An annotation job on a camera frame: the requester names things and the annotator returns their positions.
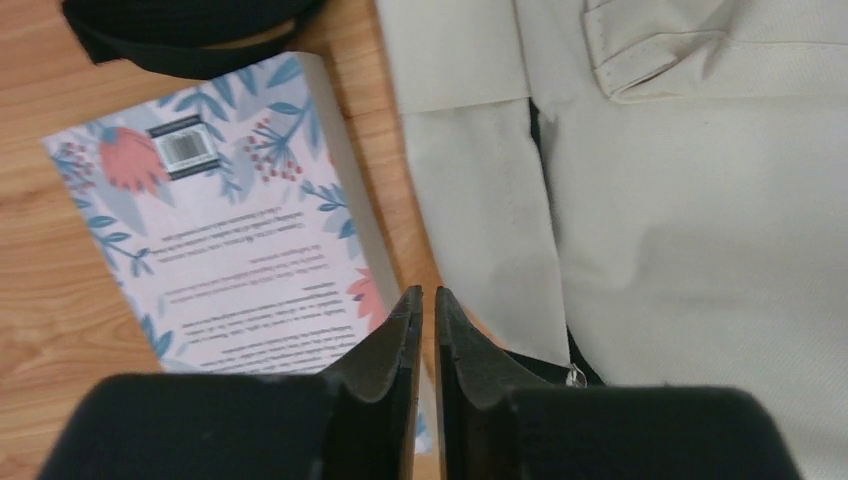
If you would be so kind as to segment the floral cover paperback book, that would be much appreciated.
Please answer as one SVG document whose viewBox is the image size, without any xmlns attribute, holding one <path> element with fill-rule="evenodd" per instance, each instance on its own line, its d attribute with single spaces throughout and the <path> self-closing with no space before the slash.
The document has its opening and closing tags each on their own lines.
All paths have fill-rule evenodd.
<svg viewBox="0 0 848 480">
<path fill-rule="evenodd" d="M 399 299 L 324 61 L 283 53 L 46 136 L 169 373 L 312 373 Z"/>
</svg>

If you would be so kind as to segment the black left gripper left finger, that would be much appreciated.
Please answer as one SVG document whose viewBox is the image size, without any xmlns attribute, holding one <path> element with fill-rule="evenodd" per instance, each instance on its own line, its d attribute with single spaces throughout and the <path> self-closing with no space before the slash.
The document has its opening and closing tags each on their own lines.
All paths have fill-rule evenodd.
<svg viewBox="0 0 848 480">
<path fill-rule="evenodd" d="M 321 372 L 337 388 L 322 479 L 412 477 L 422 309 L 422 287 L 408 287 L 378 328 Z"/>
</svg>

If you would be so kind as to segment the beige canvas backpack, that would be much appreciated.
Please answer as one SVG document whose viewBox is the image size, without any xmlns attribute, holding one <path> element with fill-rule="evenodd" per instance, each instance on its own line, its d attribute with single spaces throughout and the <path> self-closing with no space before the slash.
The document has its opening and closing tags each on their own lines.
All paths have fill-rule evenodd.
<svg viewBox="0 0 848 480">
<path fill-rule="evenodd" d="M 296 52 L 321 7 L 62 12 L 92 62 L 196 86 Z M 845 2 L 377 13 L 440 287 L 549 383 L 508 394 L 519 479 L 846 477 Z M 414 455 L 438 453 L 444 478 L 436 290 Z M 322 479 L 337 388 L 321 372 L 342 356 L 312 373 L 111 376 L 40 475 Z"/>
</svg>

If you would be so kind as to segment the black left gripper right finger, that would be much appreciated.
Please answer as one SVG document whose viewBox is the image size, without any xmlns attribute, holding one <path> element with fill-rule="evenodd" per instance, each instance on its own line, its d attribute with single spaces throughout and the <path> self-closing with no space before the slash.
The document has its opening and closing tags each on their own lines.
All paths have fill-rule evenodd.
<svg viewBox="0 0 848 480">
<path fill-rule="evenodd" d="M 549 383 L 476 328 L 446 287 L 435 296 L 435 364 L 442 476 L 521 478 L 508 394 Z"/>
</svg>

